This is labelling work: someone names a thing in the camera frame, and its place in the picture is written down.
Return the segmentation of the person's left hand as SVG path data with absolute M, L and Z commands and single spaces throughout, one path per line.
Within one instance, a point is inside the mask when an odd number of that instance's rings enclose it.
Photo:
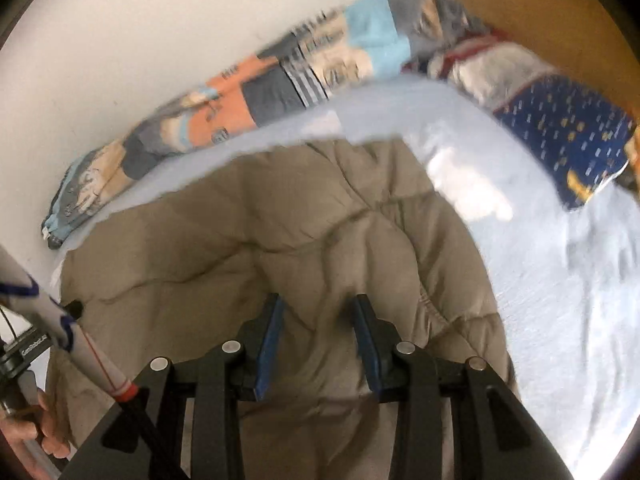
M 1 432 L 16 457 L 33 479 L 50 480 L 52 476 L 47 473 L 43 466 L 37 463 L 34 454 L 29 451 L 27 445 L 30 442 L 36 442 L 38 432 L 41 431 L 42 441 L 40 448 L 42 448 L 43 452 L 55 458 L 67 458 L 70 456 L 70 441 L 66 439 L 63 431 L 58 428 L 55 414 L 50 410 L 47 393 L 41 389 L 38 390 L 36 412 L 40 416 L 39 424 L 1 413 Z

